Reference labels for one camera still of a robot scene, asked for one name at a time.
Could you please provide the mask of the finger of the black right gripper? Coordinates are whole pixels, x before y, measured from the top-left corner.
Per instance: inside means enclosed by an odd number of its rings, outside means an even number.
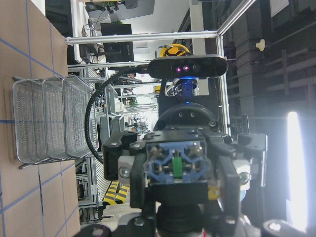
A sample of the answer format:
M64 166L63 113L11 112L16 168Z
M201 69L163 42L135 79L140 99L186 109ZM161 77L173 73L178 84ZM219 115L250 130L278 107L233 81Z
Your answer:
M145 202L145 171L146 156L139 153L130 172L130 207L142 209Z
M224 142L212 144L219 195L215 199L225 220L236 220L240 213L240 177L233 164L236 150Z

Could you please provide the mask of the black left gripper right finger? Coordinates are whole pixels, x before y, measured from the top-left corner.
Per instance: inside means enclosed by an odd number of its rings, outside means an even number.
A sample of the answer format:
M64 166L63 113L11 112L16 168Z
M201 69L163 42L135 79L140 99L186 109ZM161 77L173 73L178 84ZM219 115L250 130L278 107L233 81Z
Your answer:
M204 205L204 220L206 222L225 222L225 213L218 199L209 200Z

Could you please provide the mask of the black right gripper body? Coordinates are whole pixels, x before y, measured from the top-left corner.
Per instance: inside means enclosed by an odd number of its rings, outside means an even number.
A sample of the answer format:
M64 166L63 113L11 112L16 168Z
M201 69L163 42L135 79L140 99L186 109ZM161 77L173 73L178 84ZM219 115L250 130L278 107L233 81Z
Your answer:
M217 182L212 144L224 142L236 150L233 164L241 187L247 188L251 183L265 185L266 135L243 132L233 141L230 135L220 131L215 115L197 103L179 104L166 110L153 131L142 140L137 140L137 135L130 131L113 133L103 148L104 176L107 180L129 183L135 156L139 153L146 156L147 140L186 140L194 136L207 140L207 156L212 163L210 182Z

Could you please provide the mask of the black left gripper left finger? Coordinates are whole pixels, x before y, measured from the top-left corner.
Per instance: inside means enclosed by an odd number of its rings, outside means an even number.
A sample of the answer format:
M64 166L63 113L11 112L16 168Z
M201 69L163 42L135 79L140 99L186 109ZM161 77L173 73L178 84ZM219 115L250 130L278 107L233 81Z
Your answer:
M141 216L145 221L156 222L157 220L156 201L151 195L145 196Z

